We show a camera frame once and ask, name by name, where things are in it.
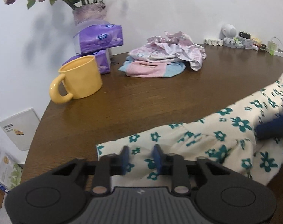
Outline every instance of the floral fabric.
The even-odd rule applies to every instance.
[[[273,84],[214,114],[186,124],[175,122],[97,146],[98,157],[130,147],[125,176],[113,176],[114,186],[170,186],[169,176],[159,176],[151,151],[159,144],[165,153],[198,156],[223,164],[264,185],[283,163],[283,138],[258,141],[257,124],[279,117],[283,104],[283,74]]]

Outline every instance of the blue logo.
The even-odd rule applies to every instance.
[[[102,39],[105,39],[105,38],[107,38],[107,34],[100,34],[100,35],[98,35],[98,39],[99,40],[102,40]]]

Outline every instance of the yellow mug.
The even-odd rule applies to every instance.
[[[87,55],[68,62],[59,70],[49,87],[51,100],[63,104],[71,99],[82,99],[97,92],[102,87],[101,75],[93,55]],[[67,95],[61,96],[59,84],[63,82]]]

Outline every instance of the wood grain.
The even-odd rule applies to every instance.
[[[173,78],[127,77],[115,56],[110,74],[95,94],[64,105],[50,102],[31,144],[22,181],[73,158],[96,160],[95,145],[156,126],[192,122],[273,83],[283,59],[246,49],[206,46],[201,70],[187,64]],[[283,223],[283,167],[269,187],[278,200],[271,223]]]

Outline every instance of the mug rim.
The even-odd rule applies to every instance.
[[[66,65],[68,65],[69,63],[71,63],[71,62],[73,62],[73,61],[81,60],[81,59],[84,58],[84,57],[91,57],[91,59],[90,59],[89,61],[87,61],[86,63],[84,63],[84,64],[82,64],[82,65],[79,65],[79,66],[77,66],[77,67],[74,67],[74,68],[72,68],[72,69],[63,70],[63,68],[64,68]],[[74,70],[74,69],[76,69],[76,68],[79,68],[79,67],[81,67],[81,66],[86,65],[87,63],[91,62],[91,61],[92,61],[93,59],[95,59],[95,58],[96,58],[96,57],[95,57],[94,55],[85,55],[85,56],[76,58],[76,59],[71,60],[71,61],[69,61],[68,63],[64,64],[63,66],[61,66],[61,67],[58,69],[58,72],[59,72],[59,73],[64,73],[64,72],[67,72],[67,71]]]

